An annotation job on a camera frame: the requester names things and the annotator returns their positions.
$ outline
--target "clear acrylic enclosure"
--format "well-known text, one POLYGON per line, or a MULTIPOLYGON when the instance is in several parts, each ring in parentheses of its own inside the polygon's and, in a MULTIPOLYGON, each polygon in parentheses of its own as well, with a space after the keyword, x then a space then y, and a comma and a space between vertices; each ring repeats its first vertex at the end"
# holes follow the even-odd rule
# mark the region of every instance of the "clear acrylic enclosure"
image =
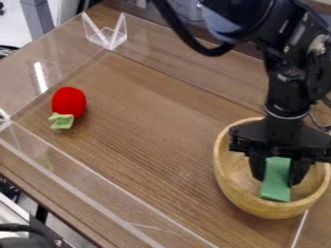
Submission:
MULTIPOLYGON (((116 12, 88 15, 115 27, 116 12)), ((327 247, 330 191, 306 216, 268 221, 228 202, 214 177, 218 133, 260 115, 263 63, 235 52, 206 58, 170 29, 131 15, 126 23, 114 51, 79 16, 1 62, 0 173, 61 201, 116 247, 327 247), (52 131, 61 86, 86 92, 88 110, 52 131)))

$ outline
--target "plush strawberry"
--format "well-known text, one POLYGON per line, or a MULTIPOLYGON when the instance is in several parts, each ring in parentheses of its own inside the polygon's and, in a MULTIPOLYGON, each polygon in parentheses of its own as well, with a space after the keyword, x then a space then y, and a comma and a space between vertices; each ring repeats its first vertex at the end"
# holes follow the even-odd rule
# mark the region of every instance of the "plush strawberry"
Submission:
POLYGON ((49 120, 56 121, 52 129, 69 129, 86 109, 87 98, 83 91, 72 87, 60 88, 52 99, 53 115, 49 120))

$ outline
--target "acrylic corner bracket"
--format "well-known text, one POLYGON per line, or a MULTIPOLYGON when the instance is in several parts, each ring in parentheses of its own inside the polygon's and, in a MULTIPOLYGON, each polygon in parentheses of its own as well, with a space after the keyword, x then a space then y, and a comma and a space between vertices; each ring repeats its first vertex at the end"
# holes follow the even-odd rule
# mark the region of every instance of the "acrylic corner bracket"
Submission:
POLYGON ((86 36, 91 43, 98 44, 108 50, 116 47, 128 39, 127 21, 124 13, 120 14, 115 29, 104 27, 102 30, 86 13, 82 14, 86 36))

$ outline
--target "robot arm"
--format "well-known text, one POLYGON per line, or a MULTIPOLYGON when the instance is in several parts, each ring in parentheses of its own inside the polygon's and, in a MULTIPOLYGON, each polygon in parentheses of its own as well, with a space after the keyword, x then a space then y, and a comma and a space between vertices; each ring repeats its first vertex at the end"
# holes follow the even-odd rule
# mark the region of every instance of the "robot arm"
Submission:
POLYGON ((204 55, 223 55, 243 42, 264 52, 267 117, 232 127, 228 149, 250 157, 259 180, 268 157, 290 158, 288 185, 299 184, 315 162, 331 162, 330 136, 304 123, 311 105, 331 90, 331 21, 299 0, 202 0, 210 32, 223 41, 208 49, 186 31, 167 1, 154 3, 184 42, 204 55))

